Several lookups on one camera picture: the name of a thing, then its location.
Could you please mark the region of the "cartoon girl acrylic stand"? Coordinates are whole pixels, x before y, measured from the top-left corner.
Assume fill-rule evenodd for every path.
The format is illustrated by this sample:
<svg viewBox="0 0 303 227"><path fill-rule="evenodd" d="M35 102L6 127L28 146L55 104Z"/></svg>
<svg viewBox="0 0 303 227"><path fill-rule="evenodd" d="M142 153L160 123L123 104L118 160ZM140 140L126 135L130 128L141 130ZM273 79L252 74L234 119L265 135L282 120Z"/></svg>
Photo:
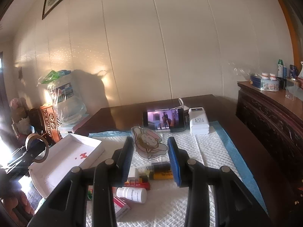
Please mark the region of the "cartoon girl acrylic stand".
<svg viewBox="0 0 303 227"><path fill-rule="evenodd" d="M143 159L153 160L167 155L168 146L162 142L162 138L154 131L136 126L131 128L131 133L135 151Z"/></svg>

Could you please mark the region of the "white medicine bottle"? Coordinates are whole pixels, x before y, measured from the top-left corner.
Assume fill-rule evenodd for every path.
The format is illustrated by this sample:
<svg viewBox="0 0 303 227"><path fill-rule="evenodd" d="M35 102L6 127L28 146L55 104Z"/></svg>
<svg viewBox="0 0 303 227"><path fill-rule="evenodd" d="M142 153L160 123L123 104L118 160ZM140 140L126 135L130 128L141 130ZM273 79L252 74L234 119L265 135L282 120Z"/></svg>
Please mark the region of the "white medicine bottle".
<svg viewBox="0 0 303 227"><path fill-rule="evenodd" d="M147 190L136 187L119 187L117 188L116 196L131 202L144 204L147 200Z"/></svg>

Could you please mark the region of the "red white medicine box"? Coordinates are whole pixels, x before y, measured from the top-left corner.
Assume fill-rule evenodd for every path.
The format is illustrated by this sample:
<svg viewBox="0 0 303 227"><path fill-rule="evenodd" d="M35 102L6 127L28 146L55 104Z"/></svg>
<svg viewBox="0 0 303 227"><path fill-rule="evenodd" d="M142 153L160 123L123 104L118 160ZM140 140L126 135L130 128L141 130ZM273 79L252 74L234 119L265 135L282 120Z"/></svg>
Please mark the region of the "red white medicine box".
<svg viewBox="0 0 303 227"><path fill-rule="evenodd" d="M123 200L117 196L113 198L116 221L119 221L123 216L125 216L130 210L130 206Z"/></svg>

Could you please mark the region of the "brown packing tape roll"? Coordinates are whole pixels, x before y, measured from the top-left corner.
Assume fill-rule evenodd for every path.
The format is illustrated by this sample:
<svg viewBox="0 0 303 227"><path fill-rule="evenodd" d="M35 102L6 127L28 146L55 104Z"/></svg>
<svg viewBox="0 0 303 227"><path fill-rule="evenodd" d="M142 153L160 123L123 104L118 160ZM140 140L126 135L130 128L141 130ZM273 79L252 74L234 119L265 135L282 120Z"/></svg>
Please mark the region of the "brown packing tape roll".
<svg viewBox="0 0 303 227"><path fill-rule="evenodd" d="M38 134L30 134L26 138L26 152L24 162L31 163L43 163L49 154L49 144L43 136Z"/></svg>

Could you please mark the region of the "black plug adapter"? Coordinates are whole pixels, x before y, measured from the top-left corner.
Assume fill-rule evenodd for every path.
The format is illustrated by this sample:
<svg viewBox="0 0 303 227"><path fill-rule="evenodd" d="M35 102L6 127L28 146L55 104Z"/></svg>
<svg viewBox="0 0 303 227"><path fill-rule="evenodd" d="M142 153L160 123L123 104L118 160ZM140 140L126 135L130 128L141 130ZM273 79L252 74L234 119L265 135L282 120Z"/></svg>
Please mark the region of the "black plug adapter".
<svg viewBox="0 0 303 227"><path fill-rule="evenodd" d="M152 171L156 173L170 171L170 163L168 161L155 162L151 164Z"/></svg>

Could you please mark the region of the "yellow tube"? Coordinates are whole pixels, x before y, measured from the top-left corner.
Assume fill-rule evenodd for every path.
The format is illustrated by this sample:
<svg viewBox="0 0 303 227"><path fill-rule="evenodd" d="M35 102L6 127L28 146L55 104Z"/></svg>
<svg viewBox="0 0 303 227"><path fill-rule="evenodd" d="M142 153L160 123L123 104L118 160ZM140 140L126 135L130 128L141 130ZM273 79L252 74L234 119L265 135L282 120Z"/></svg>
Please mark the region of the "yellow tube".
<svg viewBox="0 0 303 227"><path fill-rule="evenodd" d="M150 180L168 180L168 179L174 179L174 175L171 170L162 171L162 172L150 172L149 179Z"/></svg>

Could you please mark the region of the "red flat box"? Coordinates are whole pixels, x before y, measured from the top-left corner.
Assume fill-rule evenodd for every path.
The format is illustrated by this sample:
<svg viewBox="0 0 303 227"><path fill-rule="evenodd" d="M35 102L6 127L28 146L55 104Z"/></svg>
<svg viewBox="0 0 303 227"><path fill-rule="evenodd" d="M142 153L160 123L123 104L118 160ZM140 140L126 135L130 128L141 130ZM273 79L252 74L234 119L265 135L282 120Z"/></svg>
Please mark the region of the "red flat box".
<svg viewBox="0 0 303 227"><path fill-rule="evenodd" d="M131 180L124 183L125 187L144 188L147 191L151 189L151 185L147 178L139 178L138 180Z"/></svg>

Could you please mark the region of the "white power bank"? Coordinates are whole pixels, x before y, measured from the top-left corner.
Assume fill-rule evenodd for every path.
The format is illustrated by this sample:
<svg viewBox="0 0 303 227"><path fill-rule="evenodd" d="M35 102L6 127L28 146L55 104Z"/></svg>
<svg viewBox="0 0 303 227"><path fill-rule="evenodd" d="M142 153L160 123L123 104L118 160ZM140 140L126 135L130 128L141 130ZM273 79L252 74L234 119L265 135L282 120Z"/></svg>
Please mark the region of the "white power bank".
<svg viewBox="0 0 303 227"><path fill-rule="evenodd" d="M203 107L190 108L190 132L192 135L204 135L209 133L209 121Z"/></svg>

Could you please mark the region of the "black smartphone showing video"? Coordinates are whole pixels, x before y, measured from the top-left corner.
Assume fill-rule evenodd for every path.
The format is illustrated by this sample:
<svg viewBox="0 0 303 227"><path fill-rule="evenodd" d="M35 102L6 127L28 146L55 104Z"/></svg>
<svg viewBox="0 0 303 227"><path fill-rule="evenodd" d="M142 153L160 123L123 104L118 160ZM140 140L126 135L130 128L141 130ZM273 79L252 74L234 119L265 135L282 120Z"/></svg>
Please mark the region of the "black smartphone showing video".
<svg viewBox="0 0 303 227"><path fill-rule="evenodd" d="M143 127L164 132L181 132L186 129L183 109L163 109L143 113Z"/></svg>

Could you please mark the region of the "white shallow tray box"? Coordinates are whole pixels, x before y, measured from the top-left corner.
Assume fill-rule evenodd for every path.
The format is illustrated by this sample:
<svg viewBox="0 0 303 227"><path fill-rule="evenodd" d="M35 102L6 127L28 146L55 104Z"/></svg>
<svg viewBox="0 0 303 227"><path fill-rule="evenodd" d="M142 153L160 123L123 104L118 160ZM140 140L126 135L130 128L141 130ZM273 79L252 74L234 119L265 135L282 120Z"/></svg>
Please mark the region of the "white shallow tray box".
<svg viewBox="0 0 303 227"><path fill-rule="evenodd" d="M29 167L33 185L47 198L73 167L90 168L104 151L101 140L68 134L49 149L44 162Z"/></svg>

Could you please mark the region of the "white quilted table pad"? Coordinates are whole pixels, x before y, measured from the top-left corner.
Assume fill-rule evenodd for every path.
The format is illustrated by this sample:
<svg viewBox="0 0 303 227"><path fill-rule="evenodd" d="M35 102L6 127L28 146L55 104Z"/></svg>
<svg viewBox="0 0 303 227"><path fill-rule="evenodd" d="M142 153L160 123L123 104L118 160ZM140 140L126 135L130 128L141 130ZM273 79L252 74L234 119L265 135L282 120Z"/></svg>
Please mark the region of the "white quilted table pad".
<svg viewBox="0 0 303 227"><path fill-rule="evenodd" d="M159 134L165 155L152 156L139 149L143 129L93 133L103 141L133 148L130 167L168 162L174 177L165 188L156 187L146 206L152 220L129 220L135 226L269 226L268 212L258 185L242 156L219 123L212 133L189 131Z"/></svg>

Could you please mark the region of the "water jug in plastic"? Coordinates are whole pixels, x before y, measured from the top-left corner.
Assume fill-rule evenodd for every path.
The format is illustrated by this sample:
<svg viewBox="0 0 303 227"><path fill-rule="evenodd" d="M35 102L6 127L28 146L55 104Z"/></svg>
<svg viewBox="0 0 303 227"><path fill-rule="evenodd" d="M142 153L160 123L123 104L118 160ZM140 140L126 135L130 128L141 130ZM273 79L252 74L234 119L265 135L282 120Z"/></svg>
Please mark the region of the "water jug in plastic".
<svg viewBox="0 0 303 227"><path fill-rule="evenodd" d="M62 124L74 124L87 112L72 73L47 84L52 105Z"/></svg>

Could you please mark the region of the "carved wooden chair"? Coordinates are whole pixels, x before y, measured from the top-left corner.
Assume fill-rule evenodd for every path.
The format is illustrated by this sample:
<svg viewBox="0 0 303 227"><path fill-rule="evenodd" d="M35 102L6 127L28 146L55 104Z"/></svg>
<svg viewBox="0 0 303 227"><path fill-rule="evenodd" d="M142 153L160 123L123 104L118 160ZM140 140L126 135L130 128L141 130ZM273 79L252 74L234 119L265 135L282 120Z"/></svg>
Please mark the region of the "carved wooden chair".
<svg viewBox="0 0 303 227"><path fill-rule="evenodd" d="M35 131L46 138L50 146L61 140L62 137L58 131L58 120L52 104L33 108L28 111L28 116Z"/></svg>

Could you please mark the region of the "dark carved wooden cabinet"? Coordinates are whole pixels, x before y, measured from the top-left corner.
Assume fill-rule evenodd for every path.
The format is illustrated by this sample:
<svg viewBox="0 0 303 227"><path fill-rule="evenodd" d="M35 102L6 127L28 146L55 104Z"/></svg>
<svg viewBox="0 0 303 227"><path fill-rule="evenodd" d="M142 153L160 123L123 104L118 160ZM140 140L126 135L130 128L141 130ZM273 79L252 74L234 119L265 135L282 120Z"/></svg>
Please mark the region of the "dark carved wooden cabinet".
<svg viewBox="0 0 303 227"><path fill-rule="evenodd" d="M286 92L262 91L238 82L236 116L250 129L292 180L302 180L302 101Z"/></svg>

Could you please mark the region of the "green plastic bag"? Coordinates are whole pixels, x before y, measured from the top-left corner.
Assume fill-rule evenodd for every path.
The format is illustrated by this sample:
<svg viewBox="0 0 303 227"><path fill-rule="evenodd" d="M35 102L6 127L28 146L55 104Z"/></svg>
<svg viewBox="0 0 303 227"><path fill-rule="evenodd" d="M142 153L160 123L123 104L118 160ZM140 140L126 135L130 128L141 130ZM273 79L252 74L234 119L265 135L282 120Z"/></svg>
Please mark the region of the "green plastic bag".
<svg viewBox="0 0 303 227"><path fill-rule="evenodd" d="M39 80L39 84L50 84L52 82L57 81L61 77L65 75L69 75L71 73L70 70L60 70L60 71L54 71L51 70L44 78Z"/></svg>

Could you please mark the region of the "green white spray bottle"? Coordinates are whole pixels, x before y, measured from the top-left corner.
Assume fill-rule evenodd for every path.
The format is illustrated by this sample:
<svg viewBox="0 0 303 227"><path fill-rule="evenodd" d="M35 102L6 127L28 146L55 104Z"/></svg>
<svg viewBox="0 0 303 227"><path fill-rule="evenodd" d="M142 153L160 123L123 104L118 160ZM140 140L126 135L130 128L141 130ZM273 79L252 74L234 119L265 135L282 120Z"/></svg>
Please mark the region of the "green white spray bottle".
<svg viewBox="0 0 303 227"><path fill-rule="evenodd" d="M277 77L283 78L284 64L283 64L283 60L282 59L278 60L277 66L278 66L278 68L277 68Z"/></svg>

